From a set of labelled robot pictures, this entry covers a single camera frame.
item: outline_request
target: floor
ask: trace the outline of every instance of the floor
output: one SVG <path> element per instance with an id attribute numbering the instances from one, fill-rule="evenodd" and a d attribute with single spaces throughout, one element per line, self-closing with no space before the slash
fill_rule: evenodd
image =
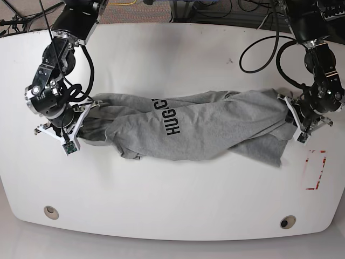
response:
<path id="1" fill-rule="evenodd" d="M 133 0 L 109 0 L 109 3 L 131 3 Z M 31 15 L 40 12 L 40 5 L 38 0 L 8 0 L 8 2 L 17 9 L 22 16 Z M 44 8 L 48 8 L 59 0 L 42 0 Z M 219 0 L 218 3 L 212 6 L 203 6 L 203 9 L 227 13 L 232 4 L 232 12 L 244 12 L 238 5 L 239 0 Z M 252 3 L 240 0 L 242 8 L 246 10 L 253 9 Z M 53 24 L 56 18 L 62 11 L 63 6 L 47 15 L 49 24 Z M 265 8 L 258 8 L 254 12 L 266 13 Z M 6 21 L 13 17 L 13 12 L 0 1 L 0 20 Z M 142 0 L 137 0 L 133 5 L 109 5 L 102 16 L 101 23 L 149 23 L 149 22 L 169 22 L 171 19 L 169 1 L 156 0 L 153 5 L 145 5 Z M 8 27 L 0 28 L 0 32 L 6 30 Z M 44 19 L 40 18 L 30 25 L 30 30 L 45 29 Z"/>

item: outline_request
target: black wire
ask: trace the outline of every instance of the black wire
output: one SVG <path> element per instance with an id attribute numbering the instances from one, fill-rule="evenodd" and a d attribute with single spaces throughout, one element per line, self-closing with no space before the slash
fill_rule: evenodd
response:
<path id="1" fill-rule="evenodd" d="M 45 15 L 50 15 L 51 13 L 53 13 L 53 12 L 55 12 L 56 10 L 58 10 L 59 9 L 59 7 L 60 7 L 61 5 L 59 5 L 59 6 L 57 6 L 57 7 L 55 7 L 53 10 L 51 10 L 50 12 L 47 12 Z M 33 22 L 34 21 L 36 21 L 36 20 L 38 20 L 38 19 L 40 19 L 40 18 L 42 18 L 43 17 L 43 14 L 42 15 L 40 15 L 40 16 L 37 16 L 37 17 L 32 17 L 32 18 L 30 18 L 29 19 L 29 22 L 30 22 L 30 24 L 28 25 L 28 27 L 27 27 L 27 32 L 30 32 L 30 27 L 32 26 L 32 24 L 33 24 Z"/>
<path id="2" fill-rule="evenodd" d="M 290 46 L 294 46 L 297 44 L 297 41 L 295 39 L 293 39 L 292 41 L 290 42 L 287 42 L 285 43 L 283 46 L 280 47 L 280 49 L 278 50 L 277 52 L 277 57 L 275 58 L 275 64 L 277 65 L 277 69 L 278 69 L 278 72 L 280 73 L 280 75 L 286 80 L 288 81 L 290 84 L 292 84 L 293 86 L 299 88 L 299 89 L 302 89 L 302 90 L 306 90 L 308 89 L 309 87 L 306 86 L 306 84 L 299 84 L 297 83 L 295 80 L 291 79 L 289 76 L 287 76 L 287 74 L 284 73 L 284 71 L 282 70 L 281 68 L 281 65 L 280 65 L 280 59 L 281 59 L 281 55 L 282 53 Z"/>
<path id="3" fill-rule="evenodd" d="M 275 28 L 275 43 L 274 43 L 274 48 L 273 48 L 273 51 L 272 51 L 272 54 L 270 56 L 270 58 L 268 59 L 268 61 L 260 68 L 258 69 L 255 69 L 255 70 L 252 70 L 252 71 L 249 71 L 249 70 L 245 70 L 243 67 L 242 67 L 242 59 L 243 59 L 243 56 L 244 54 L 254 45 L 258 44 L 259 42 L 262 42 L 263 40 L 269 38 L 269 37 L 265 37 L 263 39 L 260 39 L 260 40 L 257 40 L 256 42 L 254 42 L 253 44 L 251 44 L 249 47 L 247 47 L 247 49 L 245 49 L 243 51 L 243 53 L 241 54 L 240 58 L 239 58 L 239 67 L 240 69 L 245 72 L 245 73 L 248 73 L 248 74 L 253 74 L 253 73 L 257 73 L 263 69 L 265 69 L 269 64 L 270 62 L 273 60 L 274 58 L 274 55 L 277 51 L 277 48 L 278 48 L 278 43 L 279 43 L 279 22 L 278 22 L 278 15 L 277 15 L 277 12 L 275 10 L 275 5 L 274 5 L 274 1 L 273 0 L 270 0 L 271 4 L 272 4 L 272 11 L 273 11 L 273 15 L 274 15 L 274 18 L 275 18 L 275 23 L 276 23 L 276 28 Z"/>
<path id="4" fill-rule="evenodd" d="M 272 15 L 272 17 L 271 17 L 270 31 L 272 30 L 272 25 L 273 25 L 273 15 Z"/>
<path id="5" fill-rule="evenodd" d="M 84 93 L 82 90 L 78 90 L 79 93 L 85 95 L 86 93 Z M 74 104 L 72 105 L 70 108 L 66 108 L 64 110 L 64 115 L 63 115 L 63 118 L 61 120 L 61 132 L 62 132 L 62 135 L 64 136 L 65 140 L 68 141 L 69 140 L 69 137 L 68 137 L 68 133 L 66 133 L 65 129 L 64 129 L 64 120 L 65 120 L 65 115 L 67 114 L 68 111 L 76 108 L 76 107 L 81 107 L 81 106 L 85 106 L 85 105 L 88 105 L 88 104 L 93 104 L 94 100 L 92 97 L 90 96 L 87 96 L 89 98 L 89 102 L 88 103 L 83 103 L 83 104 Z"/>
<path id="6" fill-rule="evenodd" d="M 271 8 L 270 7 L 270 3 L 260 3 L 260 2 L 255 2 L 253 0 L 243 0 L 243 1 L 246 1 L 246 2 L 249 2 L 249 3 L 253 3 L 253 4 L 256 4 L 256 5 L 261 6 L 261 7 Z"/>
<path id="7" fill-rule="evenodd" d="M 70 88 L 63 87 L 63 97 L 59 100 L 58 105 L 63 106 L 69 101 L 74 101 L 75 97 L 81 91 L 82 87 L 80 84 L 74 84 Z"/>
<path id="8" fill-rule="evenodd" d="M 30 31 L 27 31 L 27 32 L 34 32 L 34 31 L 44 31 L 46 29 L 32 29 Z"/>
<path id="9" fill-rule="evenodd" d="M 217 3 L 216 1 L 213 1 L 210 4 L 205 4 L 205 3 L 201 2 L 201 1 L 196 1 L 196 2 L 201 4 L 201 5 L 203 5 L 203 6 L 212 6 L 212 5 L 215 5 Z"/>
<path id="10" fill-rule="evenodd" d="M 73 99 L 72 101 L 75 102 L 75 103 L 79 103 L 81 101 L 84 101 L 86 99 L 86 97 L 88 97 L 88 95 L 90 94 L 91 90 L 92 90 L 92 86 L 93 86 L 93 82 L 94 82 L 94 78 L 95 78 L 95 68 L 93 66 L 93 62 L 92 62 L 92 59 L 89 55 L 89 53 L 87 52 L 87 49 L 86 49 L 86 46 L 81 46 L 81 49 L 89 63 L 89 66 L 90 66 L 90 79 L 89 79 L 89 82 L 88 82 L 88 87 L 85 91 L 85 93 L 83 93 L 82 97 L 79 97 L 79 98 L 75 98 Z"/>
<path id="11" fill-rule="evenodd" d="M 240 7 L 240 9 L 241 9 L 242 11 L 245 11 L 245 12 L 253 12 L 253 11 L 257 10 L 257 9 L 260 7 L 260 5 L 257 4 L 257 6 L 256 6 L 254 9 L 246 10 L 246 9 L 243 8 L 243 6 L 242 6 L 242 4 L 241 4 L 241 0 L 237 0 L 237 3 L 238 3 L 238 7 Z"/>
<path id="12" fill-rule="evenodd" d="M 202 15 L 202 16 L 209 17 L 209 18 L 224 18 L 224 17 L 228 16 L 231 13 L 231 11 L 232 11 L 232 2 L 231 2 L 231 0 L 229 0 L 229 2 L 230 2 L 230 10 L 225 15 L 222 15 L 222 16 L 209 16 L 209 15 L 205 15 L 205 14 L 203 14 L 201 12 L 198 12 L 198 11 L 197 11 L 197 13 Z"/>

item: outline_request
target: gray t-shirt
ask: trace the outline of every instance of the gray t-shirt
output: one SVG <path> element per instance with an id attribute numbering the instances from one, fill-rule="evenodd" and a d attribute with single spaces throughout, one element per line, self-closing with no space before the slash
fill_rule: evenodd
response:
<path id="1" fill-rule="evenodd" d="M 221 91 L 148 99 L 103 93 L 79 137 L 91 145 L 114 145 L 127 159 L 211 159 L 226 149 L 270 165 L 280 157 L 296 127 L 275 90 Z"/>

